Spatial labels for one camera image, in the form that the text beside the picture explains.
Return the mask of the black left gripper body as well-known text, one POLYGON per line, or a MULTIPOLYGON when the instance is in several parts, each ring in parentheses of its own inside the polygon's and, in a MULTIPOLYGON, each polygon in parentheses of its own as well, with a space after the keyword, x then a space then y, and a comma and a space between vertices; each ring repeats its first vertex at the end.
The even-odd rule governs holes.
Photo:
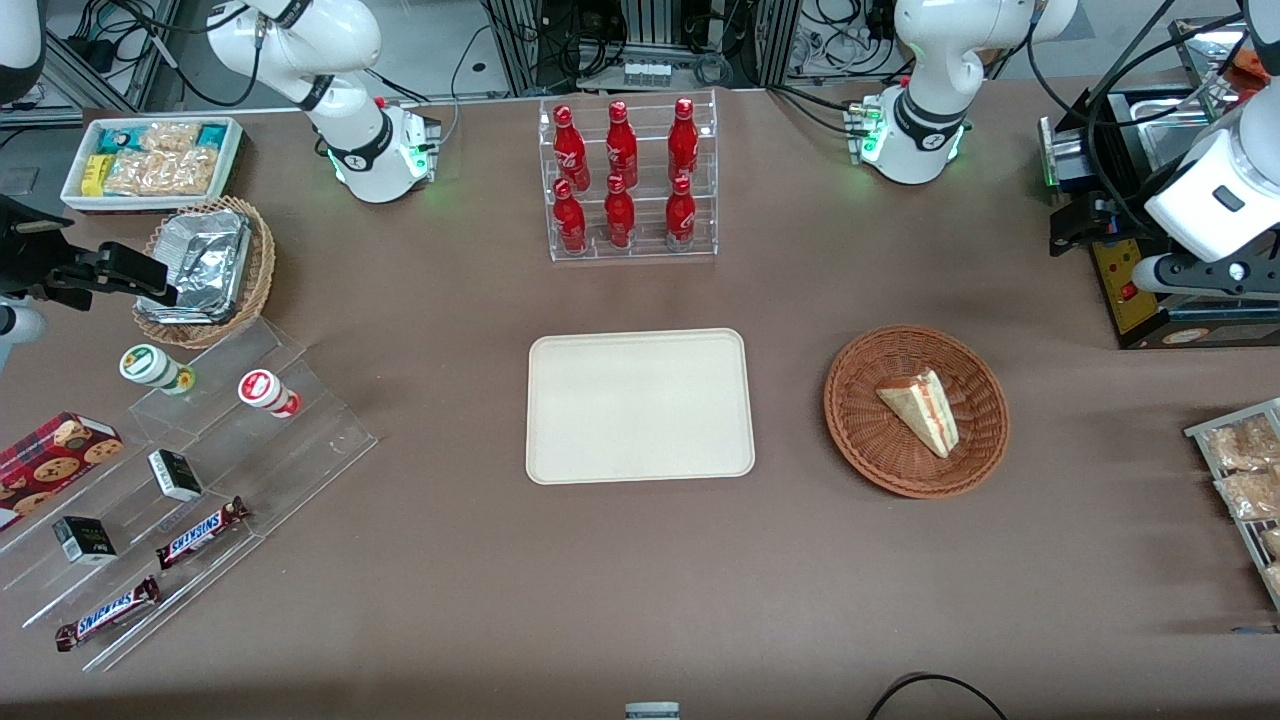
POLYGON ((1050 213, 1050 256, 1060 258, 1093 243, 1116 243, 1142 238, 1140 228, 1106 192, 1053 193, 1050 213))

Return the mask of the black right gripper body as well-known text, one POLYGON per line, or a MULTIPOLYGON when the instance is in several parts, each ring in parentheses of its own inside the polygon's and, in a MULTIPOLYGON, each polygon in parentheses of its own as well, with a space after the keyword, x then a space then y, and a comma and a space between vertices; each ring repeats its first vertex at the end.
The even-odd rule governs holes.
POLYGON ((4 299, 78 304, 78 290, 52 284, 54 272, 77 264, 81 249, 69 243, 64 218, 35 210, 1 196, 1 295, 4 299))

